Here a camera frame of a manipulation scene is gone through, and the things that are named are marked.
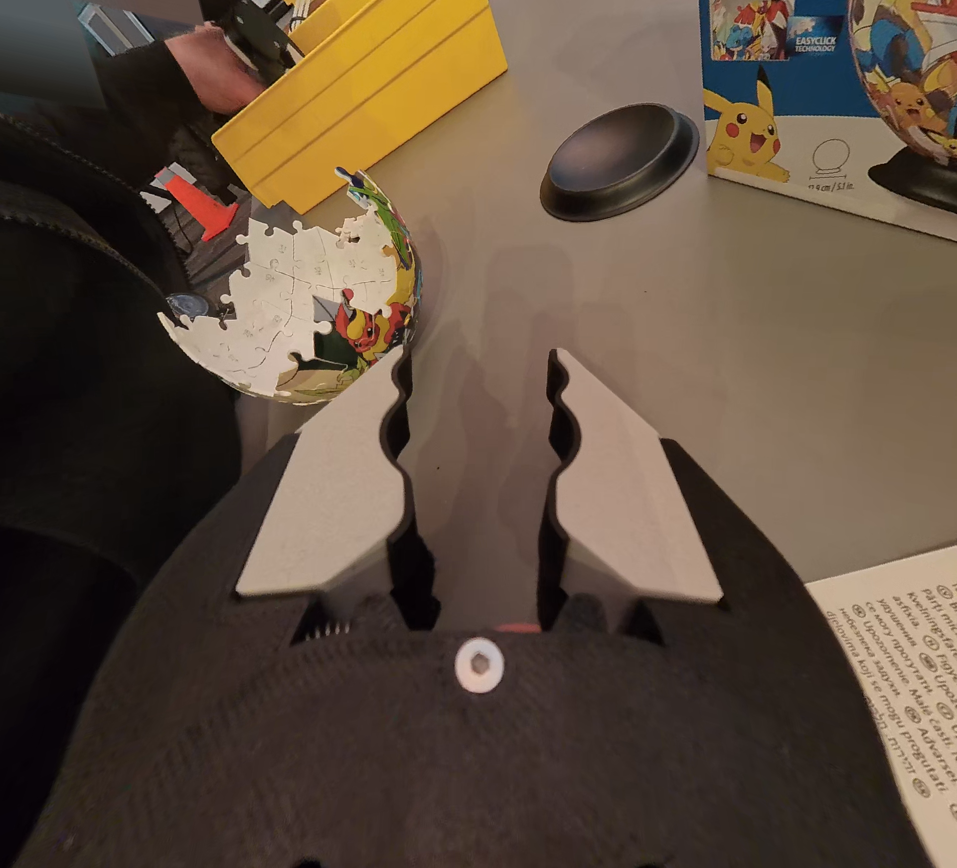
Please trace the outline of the orange cone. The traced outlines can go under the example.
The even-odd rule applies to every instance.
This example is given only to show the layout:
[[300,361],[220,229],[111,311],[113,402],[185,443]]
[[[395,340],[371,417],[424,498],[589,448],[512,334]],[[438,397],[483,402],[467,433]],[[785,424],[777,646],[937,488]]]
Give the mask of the orange cone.
[[221,203],[170,168],[162,168],[155,180],[203,228],[202,242],[209,242],[230,228],[239,210],[237,202]]

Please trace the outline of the black round ball stand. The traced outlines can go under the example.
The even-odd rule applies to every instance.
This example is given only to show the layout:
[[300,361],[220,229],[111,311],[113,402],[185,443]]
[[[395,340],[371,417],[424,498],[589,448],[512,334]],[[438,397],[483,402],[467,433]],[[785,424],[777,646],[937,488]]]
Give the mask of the black round ball stand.
[[615,108],[555,150],[542,180],[541,205],[551,216],[574,223],[627,213],[673,185],[699,146],[695,122],[669,106]]

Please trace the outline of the partly built puzzle ball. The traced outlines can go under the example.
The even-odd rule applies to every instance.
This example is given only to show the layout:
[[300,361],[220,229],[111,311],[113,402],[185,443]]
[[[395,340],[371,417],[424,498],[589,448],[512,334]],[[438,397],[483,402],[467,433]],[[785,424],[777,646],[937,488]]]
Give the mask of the partly built puzzle ball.
[[336,175],[358,216],[331,230],[250,219],[237,235],[247,259],[220,298],[229,314],[159,314],[188,359],[240,393],[326,404],[413,340],[423,278],[409,229],[364,171]]

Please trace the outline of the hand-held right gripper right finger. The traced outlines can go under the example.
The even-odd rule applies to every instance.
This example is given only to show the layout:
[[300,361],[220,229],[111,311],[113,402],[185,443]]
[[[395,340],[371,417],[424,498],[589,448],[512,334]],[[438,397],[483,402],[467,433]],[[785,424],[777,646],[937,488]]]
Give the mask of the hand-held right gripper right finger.
[[718,603],[723,590],[660,434],[568,350],[549,352],[548,480],[538,537],[537,615],[574,595],[628,625],[647,599]]

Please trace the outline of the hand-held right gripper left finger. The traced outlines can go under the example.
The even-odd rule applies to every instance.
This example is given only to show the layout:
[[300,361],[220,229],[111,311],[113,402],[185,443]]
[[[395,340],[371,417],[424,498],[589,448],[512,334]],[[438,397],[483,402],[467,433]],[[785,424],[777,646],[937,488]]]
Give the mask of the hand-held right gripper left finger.
[[357,607],[392,587],[389,538],[406,519],[406,489],[387,442],[410,363],[396,348],[297,432],[293,453],[235,585],[243,599],[317,596]]

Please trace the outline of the yellow plastic bin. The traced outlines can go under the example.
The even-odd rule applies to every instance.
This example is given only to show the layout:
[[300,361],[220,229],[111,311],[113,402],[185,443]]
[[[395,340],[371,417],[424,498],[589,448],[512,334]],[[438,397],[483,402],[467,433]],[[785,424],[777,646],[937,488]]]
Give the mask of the yellow plastic bin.
[[306,214],[508,69],[489,0],[324,0],[304,54],[212,144],[260,204]]

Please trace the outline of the person's black clothing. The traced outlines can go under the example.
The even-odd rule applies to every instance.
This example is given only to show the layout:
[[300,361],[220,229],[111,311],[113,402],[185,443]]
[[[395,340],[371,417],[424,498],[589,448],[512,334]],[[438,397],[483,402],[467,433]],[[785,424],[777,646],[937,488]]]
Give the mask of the person's black clothing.
[[185,265],[129,186],[2,116],[2,866],[145,588],[238,479],[233,394],[174,345]]

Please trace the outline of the person's left hand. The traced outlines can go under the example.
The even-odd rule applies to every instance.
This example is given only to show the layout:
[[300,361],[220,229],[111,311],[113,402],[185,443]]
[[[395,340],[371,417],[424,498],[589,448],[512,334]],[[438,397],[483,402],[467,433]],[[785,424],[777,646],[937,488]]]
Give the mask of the person's left hand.
[[240,112],[267,87],[237,55],[217,24],[198,25],[164,42],[203,106],[222,116]]

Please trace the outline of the person's left forearm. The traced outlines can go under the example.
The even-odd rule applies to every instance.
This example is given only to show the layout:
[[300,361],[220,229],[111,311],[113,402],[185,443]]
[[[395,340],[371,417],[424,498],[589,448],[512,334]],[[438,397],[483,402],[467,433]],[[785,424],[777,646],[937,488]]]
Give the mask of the person's left forearm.
[[166,41],[98,58],[94,68],[108,110],[152,137],[168,138],[206,113]]

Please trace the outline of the white instruction leaflet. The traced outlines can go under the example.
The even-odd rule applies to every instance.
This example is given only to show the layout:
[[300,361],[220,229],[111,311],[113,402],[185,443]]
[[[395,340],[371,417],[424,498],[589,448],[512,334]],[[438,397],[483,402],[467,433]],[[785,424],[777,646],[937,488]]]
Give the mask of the white instruction leaflet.
[[934,866],[956,865],[956,546],[806,585]]

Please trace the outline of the colourful puzzle box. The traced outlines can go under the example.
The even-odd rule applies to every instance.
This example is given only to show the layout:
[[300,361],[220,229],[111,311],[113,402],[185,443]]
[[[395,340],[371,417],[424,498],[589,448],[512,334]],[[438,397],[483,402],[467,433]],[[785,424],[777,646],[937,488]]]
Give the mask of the colourful puzzle box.
[[956,240],[956,0],[700,0],[708,174]]

